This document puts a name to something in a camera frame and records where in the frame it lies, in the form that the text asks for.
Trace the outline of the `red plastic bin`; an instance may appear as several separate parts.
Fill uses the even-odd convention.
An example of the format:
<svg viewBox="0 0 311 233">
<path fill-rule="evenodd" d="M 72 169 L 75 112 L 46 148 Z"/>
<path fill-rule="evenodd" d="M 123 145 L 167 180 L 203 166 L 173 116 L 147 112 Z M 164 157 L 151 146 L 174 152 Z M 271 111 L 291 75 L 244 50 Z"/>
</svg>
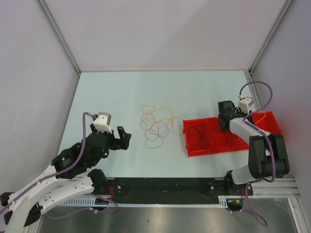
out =
<svg viewBox="0 0 311 233">
<path fill-rule="evenodd" d="M 283 135 L 271 111 L 255 113 L 252 120 L 262 130 Z M 237 135 L 229 131 L 222 132 L 217 117 L 184 120 L 183 126 L 188 157 L 249 149 L 248 144 Z"/>
</svg>

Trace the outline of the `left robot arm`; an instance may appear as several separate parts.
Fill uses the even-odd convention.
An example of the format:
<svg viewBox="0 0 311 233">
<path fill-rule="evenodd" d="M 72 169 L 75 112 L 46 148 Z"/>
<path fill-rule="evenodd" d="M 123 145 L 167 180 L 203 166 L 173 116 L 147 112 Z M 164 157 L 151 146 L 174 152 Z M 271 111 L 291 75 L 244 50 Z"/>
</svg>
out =
<svg viewBox="0 0 311 233">
<path fill-rule="evenodd" d="M 119 138 L 108 129 L 100 131 L 94 125 L 91 129 L 91 134 L 83 134 L 81 142 L 63 150 L 32 183 L 15 193 L 1 194 L 0 213 L 6 225 L 29 226 L 71 198 L 107 190 L 107 178 L 95 166 L 111 150 L 127 150 L 132 135 L 121 126 L 117 127 Z"/>
</svg>

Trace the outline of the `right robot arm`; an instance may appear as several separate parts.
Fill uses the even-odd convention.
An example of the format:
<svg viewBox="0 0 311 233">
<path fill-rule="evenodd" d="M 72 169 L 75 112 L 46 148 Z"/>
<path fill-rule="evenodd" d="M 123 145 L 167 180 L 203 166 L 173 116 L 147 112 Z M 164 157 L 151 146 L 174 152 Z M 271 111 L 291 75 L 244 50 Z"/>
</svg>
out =
<svg viewBox="0 0 311 233">
<path fill-rule="evenodd" d="M 289 174 L 283 135 L 258 127 L 253 121 L 256 112 L 244 112 L 230 100 L 219 102 L 218 111 L 221 131 L 237 135 L 249 146 L 248 163 L 226 173 L 224 189 L 228 194 L 237 194 L 242 185 L 261 180 L 272 183 L 275 178 Z"/>
</svg>

